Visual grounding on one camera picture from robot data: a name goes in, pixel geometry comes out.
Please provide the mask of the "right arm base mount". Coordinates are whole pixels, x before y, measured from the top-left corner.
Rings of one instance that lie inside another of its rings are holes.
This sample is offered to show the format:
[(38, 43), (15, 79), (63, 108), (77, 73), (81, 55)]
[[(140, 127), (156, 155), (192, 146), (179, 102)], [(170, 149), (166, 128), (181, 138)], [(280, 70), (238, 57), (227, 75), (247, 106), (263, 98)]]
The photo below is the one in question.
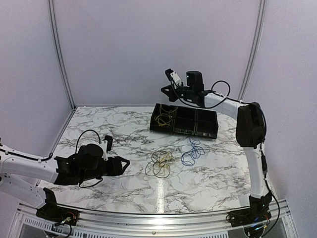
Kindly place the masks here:
[(241, 210), (230, 211), (226, 216), (226, 221), (231, 224), (232, 227), (244, 226), (262, 221), (267, 221), (271, 218), (269, 208), (256, 213), (252, 213), (251, 208), (245, 208)]

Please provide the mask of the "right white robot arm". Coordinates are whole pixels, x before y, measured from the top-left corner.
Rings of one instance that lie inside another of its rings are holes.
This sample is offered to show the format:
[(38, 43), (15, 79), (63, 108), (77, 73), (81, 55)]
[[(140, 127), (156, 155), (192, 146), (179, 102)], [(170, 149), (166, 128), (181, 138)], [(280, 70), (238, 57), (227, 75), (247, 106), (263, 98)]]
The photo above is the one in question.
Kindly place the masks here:
[(214, 109), (236, 120), (236, 140), (246, 154), (251, 190), (250, 207), (243, 213), (237, 210), (231, 212), (231, 219), (236, 221), (241, 218), (256, 222), (260, 217), (269, 217), (269, 205), (276, 197), (267, 181), (268, 168), (264, 153), (267, 124), (260, 105), (257, 102), (232, 99), (229, 95), (222, 95), (213, 89), (206, 90), (199, 71), (188, 71), (186, 84), (183, 84), (179, 75), (171, 68), (165, 71), (165, 75), (170, 85), (163, 87), (161, 91), (169, 101), (180, 101), (195, 109)]

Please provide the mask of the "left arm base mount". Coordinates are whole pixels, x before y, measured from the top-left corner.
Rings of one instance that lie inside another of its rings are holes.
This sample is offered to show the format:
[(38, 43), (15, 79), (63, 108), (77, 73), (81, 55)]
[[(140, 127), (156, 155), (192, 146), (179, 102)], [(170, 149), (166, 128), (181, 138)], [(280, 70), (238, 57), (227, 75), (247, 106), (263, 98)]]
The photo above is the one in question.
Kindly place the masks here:
[(37, 210), (36, 216), (58, 224), (62, 224), (63, 221), (70, 218), (70, 221), (66, 221), (65, 224), (75, 226), (78, 221), (79, 211), (57, 205), (46, 204)]

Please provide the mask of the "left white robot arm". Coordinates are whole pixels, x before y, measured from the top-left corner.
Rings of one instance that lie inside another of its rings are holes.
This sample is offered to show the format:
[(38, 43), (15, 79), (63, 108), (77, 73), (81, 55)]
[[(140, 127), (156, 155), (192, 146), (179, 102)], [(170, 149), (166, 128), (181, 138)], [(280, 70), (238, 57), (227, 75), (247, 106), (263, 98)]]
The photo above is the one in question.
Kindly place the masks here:
[(67, 158), (60, 156), (37, 157), (0, 146), (0, 189), (43, 212), (51, 220), (59, 220), (63, 213), (55, 204), (54, 193), (20, 179), (20, 176), (40, 179), (46, 182), (69, 186), (103, 177), (122, 175), (130, 161), (120, 156), (107, 155), (108, 144), (90, 143), (83, 145)]

